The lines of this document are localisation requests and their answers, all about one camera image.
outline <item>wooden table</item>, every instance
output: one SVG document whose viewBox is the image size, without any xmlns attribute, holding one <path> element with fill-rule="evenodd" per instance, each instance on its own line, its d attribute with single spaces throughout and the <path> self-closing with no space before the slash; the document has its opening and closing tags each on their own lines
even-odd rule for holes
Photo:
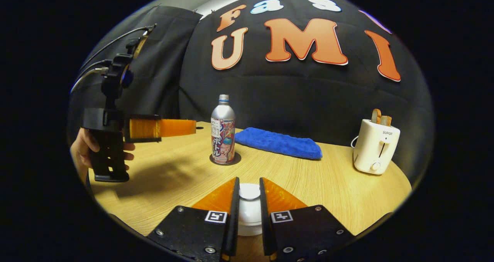
<svg viewBox="0 0 494 262">
<path fill-rule="evenodd" d="M 162 142 L 136 144 L 125 183 L 90 182 L 95 198 L 142 235 L 148 235 L 177 205 L 191 207 L 206 194 L 234 177 L 240 183 L 268 178 L 308 206 L 325 206 L 353 235 L 394 211 L 411 192 L 403 172 L 391 162 L 381 176 L 357 171 L 352 148 L 322 144 L 319 161 L 261 151 L 240 144 L 242 160 L 221 166 L 210 161 L 210 123 L 197 122 L 196 134 L 164 137 Z M 231 261 L 267 261 L 261 235 L 238 239 Z"/>
</svg>

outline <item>screw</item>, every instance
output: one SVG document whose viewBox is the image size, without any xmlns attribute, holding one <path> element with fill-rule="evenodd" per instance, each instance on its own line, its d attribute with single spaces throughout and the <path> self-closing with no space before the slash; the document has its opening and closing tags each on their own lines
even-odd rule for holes
<svg viewBox="0 0 494 262">
<path fill-rule="evenodd" d="M 283 248 L 283 252 L 284 253 L 290 253 L 293 251 L 293 248 L 292 247 L 286 247 L 286 248 Z"/>
<path fill-rule="evenodd" d="M 211 254 L 213 254 L 213 253 L 216 252 L 216 250 L 214 248 L 212 248 L 212 247 L 207 247 L 207 248 L 204 249 L 204 251 L 206 251 L 207 253 L 211 253 Z"/>
</svg>

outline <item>human hand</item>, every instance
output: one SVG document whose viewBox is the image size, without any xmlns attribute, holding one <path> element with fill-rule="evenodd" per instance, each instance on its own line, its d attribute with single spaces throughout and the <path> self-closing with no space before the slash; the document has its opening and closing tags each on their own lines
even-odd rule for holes
<svg viewBox="0 0 494 262">
<path fill-rule="evenodd" d="M 89 130 L 80 128 L 76 140 L 70 146 L 70 153 L 72 155 L 74 165 L 76 166 L 76 170 L 79 174 L 79 178 L 81 178 L 84 184 L 86 183 L 88 170 L 89 168 L 92 168 L 89 151 L 90 149 L 94 152 L 98 152 L 100 149 L 99 144 L 93 137 L 93 135 L 89 132 Z M 123 149 L 132 151 L 135 150 L 135 145 L 124 143 Z M 125 152 L 124 159 L 127 161 L 134 160 L 134 155 Z"/>
</svg>

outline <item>orange plastic part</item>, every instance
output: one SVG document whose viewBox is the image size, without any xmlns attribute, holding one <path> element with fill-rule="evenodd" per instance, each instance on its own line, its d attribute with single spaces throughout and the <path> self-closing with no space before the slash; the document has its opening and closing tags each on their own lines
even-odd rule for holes
<svg viewBox="0 0 494 262">
<path fill-rule="evenodd" d="M 162 119 L 160 128 L 161 137 L 174 137 L 177 135 L 195 134 L 196 121 L 182 119 Z"/>
<path fill-rule="evenodd" d="M 233 178 L 217 187 L 214 191 L 210 192 L 208 195 L 203 197 L 203 199 L 194 204 L 192 208 L 209 211 L 222 211 L 230 214 L 235 179 L 236 178 Z"/>
<path fill-rule="evenodd" d="M 268 214 L 307 207 L 305 203 L 294 197 L 293 194 L 287 192 L 284 188 L 273 183 L 273 181 L 266 178 L 263 178 L 263 181 L 268 204 Z"/>
</svg>

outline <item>blue towel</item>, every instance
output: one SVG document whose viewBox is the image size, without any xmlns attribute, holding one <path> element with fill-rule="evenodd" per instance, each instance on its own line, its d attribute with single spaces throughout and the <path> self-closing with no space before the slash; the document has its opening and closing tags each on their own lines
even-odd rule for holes
<svg viewBox="0 0 494 262">
<path fill-rule="evenodd" d="M 321 148 L 312 139 L 299 139 L 252 127 L 236 133 L 235 141 L 245 146 L 293 157 L 306 159 L 323 157 Z"/>
</svg>

